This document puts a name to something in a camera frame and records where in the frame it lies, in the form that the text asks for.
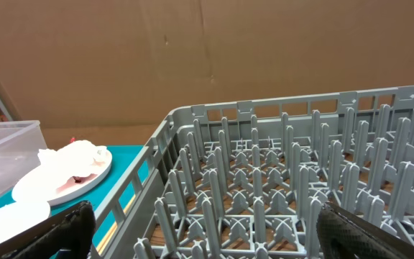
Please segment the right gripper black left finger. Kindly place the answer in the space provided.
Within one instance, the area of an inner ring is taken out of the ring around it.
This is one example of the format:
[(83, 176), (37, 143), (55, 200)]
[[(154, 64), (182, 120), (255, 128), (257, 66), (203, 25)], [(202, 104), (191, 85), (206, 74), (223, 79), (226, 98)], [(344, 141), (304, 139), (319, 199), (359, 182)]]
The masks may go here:
[(87, 258), (95, 231), (93, 206), (83, 200), (14, 237), (2, 258)]

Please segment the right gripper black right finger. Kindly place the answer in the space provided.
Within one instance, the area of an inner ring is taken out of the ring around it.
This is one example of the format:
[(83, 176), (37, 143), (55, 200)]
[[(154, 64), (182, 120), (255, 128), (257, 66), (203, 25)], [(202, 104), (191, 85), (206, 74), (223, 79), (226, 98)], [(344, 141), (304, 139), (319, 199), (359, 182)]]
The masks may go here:
[(325, 259), (414, 259), (414, 246), (331, 202), (322, 205), (316, 231)]

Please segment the large white plate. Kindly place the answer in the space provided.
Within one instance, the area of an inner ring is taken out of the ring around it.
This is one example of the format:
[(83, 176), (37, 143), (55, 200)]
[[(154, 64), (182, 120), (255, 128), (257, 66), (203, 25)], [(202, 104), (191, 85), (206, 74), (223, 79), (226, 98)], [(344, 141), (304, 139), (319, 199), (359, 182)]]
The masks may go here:
[(91, 165), (91, 174), (76, 183), (73, 177), (60, 183), (57, 176), (48, 176), (42, 166), (38, 166), (22, 177), (14, 186), (11, 197), (17, 202), (46, 201), (50, 206), (64, 204), (91, 191), (107, 177), (111, 169), (113, 155), (105, 152), (104, 162)]

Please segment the white tissue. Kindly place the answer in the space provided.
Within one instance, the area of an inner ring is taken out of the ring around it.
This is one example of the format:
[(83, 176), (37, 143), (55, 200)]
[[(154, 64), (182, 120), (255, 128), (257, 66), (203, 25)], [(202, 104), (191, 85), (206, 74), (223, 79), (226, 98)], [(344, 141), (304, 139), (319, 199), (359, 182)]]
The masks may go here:
[(106, 162), (107, 147), (88, 140), (76, 140), (59, 150), (39, 149), (38, 158), (44, 171), (65, 181), (85, 178), (101, 170)]

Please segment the pink bowl with rice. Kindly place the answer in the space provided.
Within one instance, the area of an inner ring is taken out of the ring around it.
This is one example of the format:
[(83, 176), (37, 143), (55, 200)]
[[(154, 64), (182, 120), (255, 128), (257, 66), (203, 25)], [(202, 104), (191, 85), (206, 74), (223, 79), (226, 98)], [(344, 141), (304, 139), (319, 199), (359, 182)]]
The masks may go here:
[(0, 244), (50, 216), (46, 201), (16, 201), (0, 208)]

